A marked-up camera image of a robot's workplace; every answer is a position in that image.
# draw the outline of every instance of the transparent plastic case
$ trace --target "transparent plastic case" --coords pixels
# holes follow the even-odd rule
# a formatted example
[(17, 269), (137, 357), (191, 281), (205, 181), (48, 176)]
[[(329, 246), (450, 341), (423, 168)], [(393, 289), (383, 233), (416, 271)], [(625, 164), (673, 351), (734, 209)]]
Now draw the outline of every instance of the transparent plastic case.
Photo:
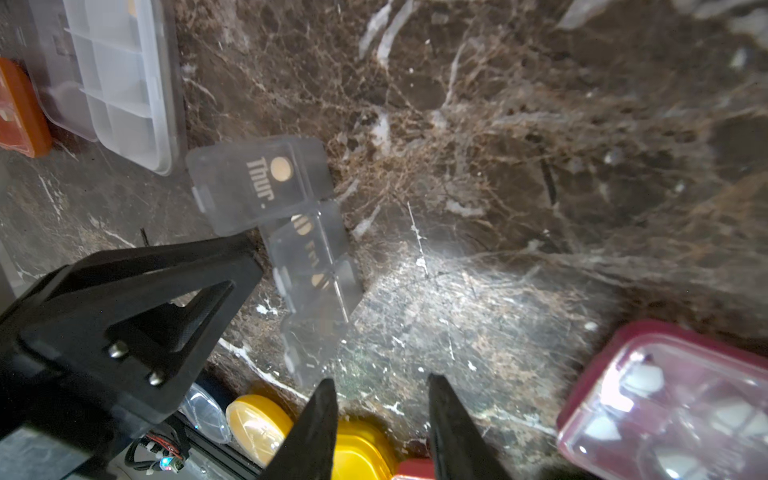
[(275, 284), (292, 312), (312, 303), (333, 282), (336, 260), (349, 250), (335, 201), (296, 214), (268, 237)]
[(344, 256), (317, 285), (311, 302), (302, 304), (283, 321), (280, 333), (286, 348), (286, 366), (302, 387), (315, 386), (325, 377), (323, 370), (336, 356), (349, 328), (349, 316), (361, 299), (357, 267)]
[(19, 27), (43, 111), (55, 124), (168, 175), (186, 149), (172, 5), (29, 0)]
[(299, 214), (333, 196), (323, 144), (291, 135), (192, 150), (187, 166), (197, 204), (217, 235)]
[(558, 418), (558, 448), (608, 480), (768, 469), (768, 361), (653, 320), (620, 330)]

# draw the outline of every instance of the plastic storage box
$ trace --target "plastic storage box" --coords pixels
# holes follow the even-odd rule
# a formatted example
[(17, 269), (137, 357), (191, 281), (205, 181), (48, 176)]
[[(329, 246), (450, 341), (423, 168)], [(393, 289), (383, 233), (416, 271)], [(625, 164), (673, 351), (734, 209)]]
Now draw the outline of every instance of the plastic storage box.
[(200, 210), (217, 235), (290, 217), (333, 196), (323, 144), (290, 135), (196, 148), (187, 155)]
[(302, 303), (280, 325), (286, 367), (303, 387), (314, 386), (326, 376), (323, 367), (336, 355), (349, 329), (352, 311), (362, 299), (354, 262), (346, 256), (337, 260), (317, 285), (317, 292), (307, 299), (311, 300), (286, 296), (294, 305)]
[(25, 8), (19, 38), (48, 118), (168, 175), (186, 148), (172, 5), (28, 0)]
[(607, 480), (768, 471), (768, 360), (676, 326), (619, 330), (558, 417), (558, 449)]
[(29, 78), (17, 64), (0, 58), (0, 147), (34, 158), (48, 154), (51, 143)]

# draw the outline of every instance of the orange container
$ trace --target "orange container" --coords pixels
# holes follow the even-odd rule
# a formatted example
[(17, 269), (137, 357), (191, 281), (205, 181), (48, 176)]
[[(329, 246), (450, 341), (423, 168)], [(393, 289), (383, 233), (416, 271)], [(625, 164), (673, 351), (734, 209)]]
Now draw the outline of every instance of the orange container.
[(42, 157), (51, 151), (51, 132), (24, 71), (0, 58), (0, 147)]

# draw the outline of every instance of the plastic container lid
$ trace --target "plastic container lid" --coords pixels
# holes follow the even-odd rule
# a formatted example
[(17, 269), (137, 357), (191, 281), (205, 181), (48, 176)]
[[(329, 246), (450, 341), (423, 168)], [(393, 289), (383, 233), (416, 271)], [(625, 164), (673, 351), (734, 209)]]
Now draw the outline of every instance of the plastic container lid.
[(160, 175), (186, 146), (172, 9), (158, 0), (29, 0), (18, 28), (55, 124)]
[(0, 147), (42, 157), (51, 150), (51, 132), (23, 70), (0, 58)]
[(325, 377), (323, 370), (336, 355), (352, 311), (362, 299), (357, 267), (347, 256), (337, 260), (314, 288), (314, 300), (280, 325), (286, 367), (302, 387), (313, 387)]
[(340, 422), (332, 480), (391, 480), (397, 466), (386, 437), (368, 423)]
[(192, 384), (179, 406), (179, 411), (210, 440), (222, 444), (232, 441), (227, 416), (216, 399), (198, 384)]
[(768, 360), (676, 326), (620, 329), (558, 417), (558, 449), (607, 480), (764, 478)]
[(269, 464), (293, 427), (275, 402), (259, 395), (244, 395), (232, 402), (227, 422), (240, 446), (262, 466)]
[(187, 166), (197, 206), (221, 236), (302, 213), (333, 195), (316, 138), (283, 135), (196, 148)]

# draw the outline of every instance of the marble countertop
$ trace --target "marble countertop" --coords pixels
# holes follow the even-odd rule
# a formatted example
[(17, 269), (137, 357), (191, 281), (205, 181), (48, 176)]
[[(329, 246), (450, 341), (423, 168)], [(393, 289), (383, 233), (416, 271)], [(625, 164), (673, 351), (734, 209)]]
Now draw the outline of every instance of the marble countertop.
[[(654, 317), (765, 353), (764, 11), (175, 7), (190, 147), (272, 134), (326, 145), (366, 288), (329, 373), (343, 415), (380, 426), (400, 455), (425, 453), (430, 372), (448, 376), (510, 472), (548, 478), (564, 463), (555, 417), (619, 326)], [(158, 177), (54, 136), (49, 158), (0, 152), (12, 176), (0, 240), (25, 279), (141, 245), (141, 228), (152, 244), (213, 236), (184, 172)], [(285, 314), (268, 274), (209, 364), (295, 415), (311, 392), (283, 364)]]

